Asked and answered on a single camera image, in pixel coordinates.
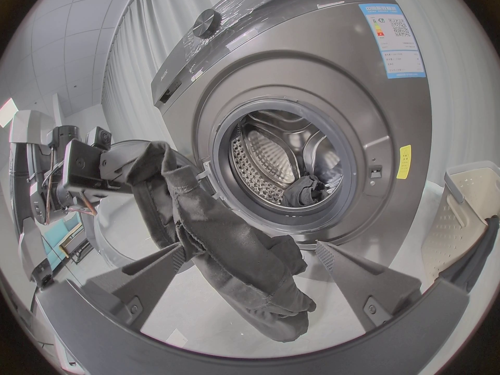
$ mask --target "yellow warning sticker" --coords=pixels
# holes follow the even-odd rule
[[[410,164],[411,145],[403,146],[399,149],[399,171],[397,172],[397,179],[406,179],[408,177]]]

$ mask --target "front-loading washing machine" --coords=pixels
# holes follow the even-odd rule
[[[179,153],[214,198],[301,248],[347,243],[388,265],[426,181],[428,80],[394,0],[223,0],[152,82]],[[303,207],[283,193],[314,175]]]

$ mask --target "blue label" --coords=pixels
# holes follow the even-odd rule
[[[424,78],[422,56],[397,4],[360,4],[384,61],[388,78]]]

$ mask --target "qr code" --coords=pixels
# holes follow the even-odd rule
[[[389,22],[391,23],[396,36],[411,36],[406,22],[403,19],[389,18]]]

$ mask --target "black garment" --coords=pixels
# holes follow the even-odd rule
[[[316,304],[293,281],[307,264],[291,236],[269,237],[213,199],[190,167],[177,168],[166,142],[149,143],[127,183],[156,244],[181,242],[186,259],[262,334],[294,341],[307,332]]]
[[[307,207],[328,197],[324,184],[314,175],[297,179],[283,192],[281,205],[285,207]]]

